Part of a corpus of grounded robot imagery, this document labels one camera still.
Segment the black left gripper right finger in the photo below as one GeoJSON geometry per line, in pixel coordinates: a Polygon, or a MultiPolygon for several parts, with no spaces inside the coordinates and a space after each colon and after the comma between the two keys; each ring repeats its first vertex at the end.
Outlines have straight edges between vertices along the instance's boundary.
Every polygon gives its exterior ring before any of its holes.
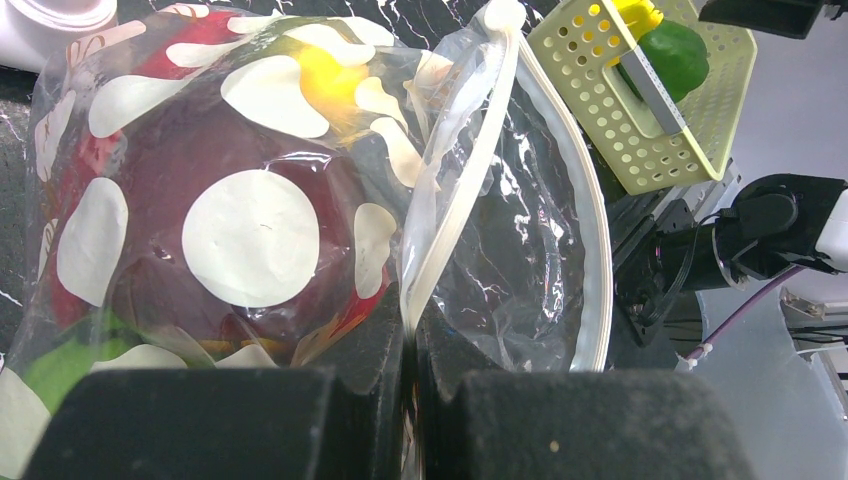
{"type": "Polygon", "coordinates": [[[516,373],[428,308],[415,331],[428,479],[751,479],[700,379],[667,370],[516,373]]]}

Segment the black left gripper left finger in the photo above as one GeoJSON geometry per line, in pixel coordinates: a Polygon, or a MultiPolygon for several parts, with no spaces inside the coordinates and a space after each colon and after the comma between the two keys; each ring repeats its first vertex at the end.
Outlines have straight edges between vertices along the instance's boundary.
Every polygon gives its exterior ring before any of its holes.
{"type": "Polygon", "coordinates": [[[300,368],[117,370],[83,379],[29,479],[396,479],[398,296],[300,368]]]}

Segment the fake green pepper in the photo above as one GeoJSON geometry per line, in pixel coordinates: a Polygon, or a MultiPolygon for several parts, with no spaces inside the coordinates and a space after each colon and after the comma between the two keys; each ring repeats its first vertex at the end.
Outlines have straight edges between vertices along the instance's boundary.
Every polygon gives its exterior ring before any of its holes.
{"type": "Polygon", "coordinates": [[[710,71],[708,50],[693,29],[665,19],[642,19],[628,28],[674,103],[705,82],[710,71]]]}

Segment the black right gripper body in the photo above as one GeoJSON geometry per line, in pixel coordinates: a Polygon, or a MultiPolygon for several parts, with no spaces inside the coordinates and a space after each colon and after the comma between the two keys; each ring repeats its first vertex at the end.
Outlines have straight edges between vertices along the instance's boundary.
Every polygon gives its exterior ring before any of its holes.
{"type": "Polygon", "coordinates": [[[821,14],[837,20],[847,13],[847,0],[710,0],[698,20],[805,39],[821,14]]]}

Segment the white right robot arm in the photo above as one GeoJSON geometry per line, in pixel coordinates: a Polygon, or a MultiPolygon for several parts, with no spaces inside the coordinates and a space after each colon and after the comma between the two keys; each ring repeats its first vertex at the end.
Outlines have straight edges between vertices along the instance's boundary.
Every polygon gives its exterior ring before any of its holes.
{"type": "Polygon", "coordinates": [[[616,302],[635,343],[649,345],[682,293],[847,271],[847,182],[779,173],[752,181],[700,221],[676,205],[649,220],[617,273],[616,302]]]}

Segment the fake dark red apple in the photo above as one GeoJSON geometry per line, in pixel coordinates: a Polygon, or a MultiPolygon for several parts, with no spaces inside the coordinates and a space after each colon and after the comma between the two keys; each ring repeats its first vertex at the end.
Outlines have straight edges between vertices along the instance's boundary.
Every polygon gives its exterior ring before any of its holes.
{"type": "Polygon", "coordinates": [[[141,118],[115,177],[129,208],[108,302],[144,330],[294,344],[356,304],[353,160],[179,99],[141,118]]]}

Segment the clear polka dot zip bag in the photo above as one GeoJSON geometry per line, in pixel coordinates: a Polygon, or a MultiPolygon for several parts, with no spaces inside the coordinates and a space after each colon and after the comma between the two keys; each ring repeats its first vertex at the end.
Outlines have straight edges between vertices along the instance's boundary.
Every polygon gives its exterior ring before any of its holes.
{"type": "Polygon", "coordinates": [[[2,477],[398,477],[461,455],[422,375],[600,371],[603,202],[526,19],[177,4],[52,54],[2,477]]]}

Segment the fake green apple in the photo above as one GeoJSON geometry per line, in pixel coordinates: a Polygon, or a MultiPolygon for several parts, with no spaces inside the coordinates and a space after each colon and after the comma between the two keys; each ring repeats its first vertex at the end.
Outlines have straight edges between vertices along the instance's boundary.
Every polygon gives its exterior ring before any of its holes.
{"type": "Polygon", "coordinates": [[[54,414],[67,393],[95,362],[113,360],[141,343],[138,333],[117,317],[84,318],[62,331],[51,349],[26,369],[23,380],[54,414]]]}

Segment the yellow fake banana bunch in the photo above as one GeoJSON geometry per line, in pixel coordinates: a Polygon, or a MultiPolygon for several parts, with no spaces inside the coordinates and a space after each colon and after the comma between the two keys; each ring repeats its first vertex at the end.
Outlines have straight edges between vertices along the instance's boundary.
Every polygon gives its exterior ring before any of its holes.
{"type": "Polygon", "coordinates": [[[665,18],[650,0],[614,0],[613,4],[637,42],[659,27],[665,18]]]}

